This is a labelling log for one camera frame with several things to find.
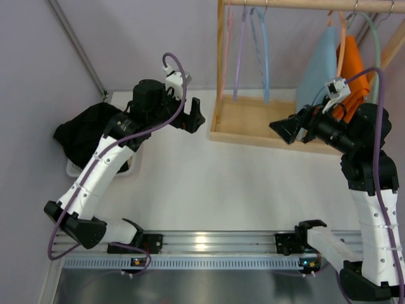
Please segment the blue plastic hanger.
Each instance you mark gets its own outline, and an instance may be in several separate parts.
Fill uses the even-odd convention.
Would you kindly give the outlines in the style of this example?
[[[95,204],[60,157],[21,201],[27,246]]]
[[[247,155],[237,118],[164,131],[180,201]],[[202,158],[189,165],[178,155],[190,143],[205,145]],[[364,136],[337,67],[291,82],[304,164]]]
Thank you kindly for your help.
[[[261,50],[259,46],[259,37],[254,23],[254,15],[257,16],[261,29],[261,42],[263,45],[263,50]],[[268,104],[270,102],[270,53],[265,23],[265,12],[261,11],[257,7],[253,7],[250,9],[249,18],[263,87],[264,102]]]

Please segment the black trousers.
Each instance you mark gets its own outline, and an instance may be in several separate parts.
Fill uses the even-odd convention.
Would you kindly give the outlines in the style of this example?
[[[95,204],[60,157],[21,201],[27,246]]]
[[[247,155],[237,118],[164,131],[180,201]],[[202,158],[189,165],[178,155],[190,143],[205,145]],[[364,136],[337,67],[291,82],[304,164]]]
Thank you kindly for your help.
[[[123,125],[131,127],[127,132],[135,132],[135,124],[129,116],[111,104],[98,103],[88,107],[75,118],[59,125],[53,138],[61,145],[66,157],[80,169],[84,169],[94,154],[99,140],[109,125],[118,125],[118,116]]]

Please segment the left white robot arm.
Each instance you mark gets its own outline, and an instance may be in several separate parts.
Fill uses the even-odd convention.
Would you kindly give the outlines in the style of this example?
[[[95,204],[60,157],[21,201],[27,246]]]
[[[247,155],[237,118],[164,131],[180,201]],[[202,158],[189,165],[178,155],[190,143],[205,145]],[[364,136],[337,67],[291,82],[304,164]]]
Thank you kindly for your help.
[[[44,213],[57,230],[86,249],[100,243],[137,242],[142,234],[139,225],[127,219],[98,219],[96,206],[118,171],[153,132],[171,125],[193,134],[205,123],[199,99],[193,98],[190,112],[184,112],[187,84],[174,73],[164,82],[145,79],[134,87],[128,110],[112,116],[77,180],[60,199],[46,203]]]

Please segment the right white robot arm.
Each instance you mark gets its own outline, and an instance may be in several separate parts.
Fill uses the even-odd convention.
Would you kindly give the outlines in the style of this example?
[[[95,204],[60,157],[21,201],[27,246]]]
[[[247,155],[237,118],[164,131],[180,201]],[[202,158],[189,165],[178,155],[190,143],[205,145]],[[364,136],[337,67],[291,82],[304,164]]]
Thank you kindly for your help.
[[[362,104],[349,122],[335,118],[324,106],[306,105],[270,128],[287,144],[301,129],[304,143],[318,139],[341,153],[340,167],[354,199],[363,252],[353,252],[322,220],[305,220],[295,227],[297,245],[324,256],[352,301],[404,302],[404,255],[398,231],[397,168],[383,150],[391,130],[388,112]]]

